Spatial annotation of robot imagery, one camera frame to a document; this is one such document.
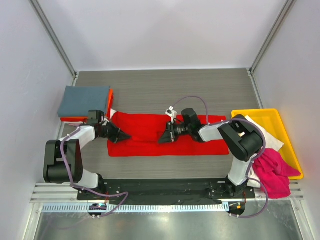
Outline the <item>red t shirt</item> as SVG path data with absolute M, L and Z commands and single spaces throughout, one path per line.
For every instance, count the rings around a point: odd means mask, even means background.
M 110 157 L 159 156 L 219 156 L 228 155 L 224 140 L 197 142 L 189 134 L 180 135 L 176 141 L 159 143 L 171 118 L 165 114 L 129 114 L 117 111 L 112 122 L 131 138 L 113 143 L 107 141 Z

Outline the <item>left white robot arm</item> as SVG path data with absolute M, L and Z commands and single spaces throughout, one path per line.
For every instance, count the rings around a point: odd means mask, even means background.
M 87 120 L 63 138 L 45 145 L 43 178 L 46 183 L 63 184 L 80 191 L 102 195 L 107 192 L 100 174 L 84 169 L 82 149 L 97 138 L 117 144 L 132 137 L 105 118 L 100 110 L 90 110 Z

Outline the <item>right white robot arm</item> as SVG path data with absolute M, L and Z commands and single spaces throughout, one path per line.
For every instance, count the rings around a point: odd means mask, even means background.
M 202 124 L 193 108 L 181 112 L 182 121 L 174 117 L 175 113 L 172 107 L 166 111 L 171 121 L 166 123 L 158 143 L 174 143 L 184 135 L 191 136 L 198 143 L 224 140 L 233 155 L 225 189 L 231 197 L 241 195 L 248 184 L 249 171 L 255 159 L 266 149 L 266 138 L 259 127 L 241 114 L 220 123 Z

